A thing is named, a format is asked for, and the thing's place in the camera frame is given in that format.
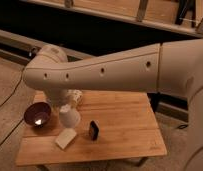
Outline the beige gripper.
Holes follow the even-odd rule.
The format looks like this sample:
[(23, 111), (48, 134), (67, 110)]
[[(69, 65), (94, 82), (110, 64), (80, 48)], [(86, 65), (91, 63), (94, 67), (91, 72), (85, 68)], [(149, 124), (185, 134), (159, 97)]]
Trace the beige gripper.
[(67, 90), (46, 90), (46, 101), (52, 106), (63, 106), (68, 103), (69, 95)]

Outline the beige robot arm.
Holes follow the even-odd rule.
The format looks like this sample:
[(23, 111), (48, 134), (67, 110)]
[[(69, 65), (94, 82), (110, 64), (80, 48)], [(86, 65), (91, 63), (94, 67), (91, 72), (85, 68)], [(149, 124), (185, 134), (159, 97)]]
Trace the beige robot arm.
[(23, 72), (25, 84), (66, 103), (67, 89), (137, 91), (187, 100), (189, 127), (182, 171), (203, 171), (203, 39), (157, 43), (69, 62), (47, 44)]

